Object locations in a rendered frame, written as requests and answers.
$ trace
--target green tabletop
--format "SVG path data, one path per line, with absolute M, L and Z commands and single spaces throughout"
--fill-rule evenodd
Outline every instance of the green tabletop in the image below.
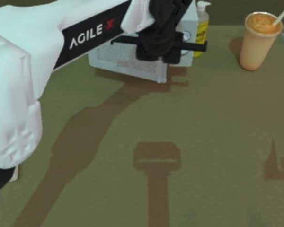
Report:
M 284 42 L 244 71 L 243 29 L 209 27 L 208 52 L 167 84 L 87 56 L 55 72 L 0 227 L 284 227 Z

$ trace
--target robotic arm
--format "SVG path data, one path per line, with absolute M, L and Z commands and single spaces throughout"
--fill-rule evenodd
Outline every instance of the robotic arm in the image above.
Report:
M 19 165 L 36 149 L 42 136 L 38 99 L 51 73 L 121 35 L 130 4 L 58 0 L 0 8 L 0 168 Z

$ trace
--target white appliance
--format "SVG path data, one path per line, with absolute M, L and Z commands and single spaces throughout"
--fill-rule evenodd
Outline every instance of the white appliance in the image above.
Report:
M 187 42 L 195 42 L 198 28 L 198 16 L 195 0 L 176 30 L 184 33 Z M 139 61 L 135 57 L 136 46 L 131 44 L 107 42 L 89 52 L 89 64 L 92 67 L 123 73 L 129 76 L 149 79 L 165 83 L 167 79 L 167 64 L 162 61 Z M 193 62 L 193 51 L 182 51 L 180 64 L 172 67 L 190 67 Z

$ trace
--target plastic cup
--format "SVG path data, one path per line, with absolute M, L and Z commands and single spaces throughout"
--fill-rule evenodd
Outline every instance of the plastic cup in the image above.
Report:
M 282 22 L 272 26 L 276 18 L 266 12 L 254 12 L 246 17 L 239 59 L 242 68 L 254 71 L 261 67 L 270 47 L 283 29 Z

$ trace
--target bottle label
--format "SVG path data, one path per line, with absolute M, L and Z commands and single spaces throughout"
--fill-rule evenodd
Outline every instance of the bottle label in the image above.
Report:
M 196 39 L 195 39 L 195 43 L 196 44 L 204 44 L 205 43 L 205 40 L 206 40 L 206 33 L 207 33 L 207 27 L 208 27 L 208 22 L 209 21 L 206 21 L 206 22 L 202 22 L 202 23 L 199 23 L 198 25 L 198 31 L 197 31 L 197 36 L 196 36 Z M 194 56 L 197 57 L 199 55 L 201 55 L 202 52 L 194 52 Z

